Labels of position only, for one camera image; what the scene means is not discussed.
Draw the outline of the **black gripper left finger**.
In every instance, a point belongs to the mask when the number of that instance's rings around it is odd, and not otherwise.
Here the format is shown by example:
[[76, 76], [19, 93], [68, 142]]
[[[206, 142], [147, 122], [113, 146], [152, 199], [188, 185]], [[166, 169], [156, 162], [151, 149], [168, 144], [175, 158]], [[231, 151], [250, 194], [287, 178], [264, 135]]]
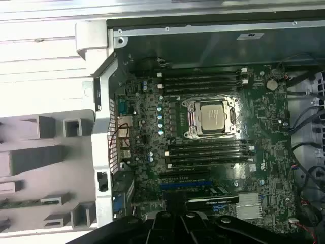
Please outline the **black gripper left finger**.
[[69, 243], [174, 243], [181, 196], [166, 193], [164, 198], [166, 210], [151, 212], [144, 221], [125, 216]]

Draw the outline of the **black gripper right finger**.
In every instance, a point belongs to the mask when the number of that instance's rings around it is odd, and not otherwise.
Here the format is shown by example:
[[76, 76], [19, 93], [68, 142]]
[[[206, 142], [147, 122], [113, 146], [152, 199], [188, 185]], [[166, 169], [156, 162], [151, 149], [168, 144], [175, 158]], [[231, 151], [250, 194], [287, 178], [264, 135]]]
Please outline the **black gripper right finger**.
[[239, 195], [212, 195], [189, 198], [181, 196], [177, 217], [193, 243], [316, 243], [313, 232], [310, 239], [299, 234], [275, 233], [231, 215], [209, 217], [202, 210], [213, 206], [239, 203]]

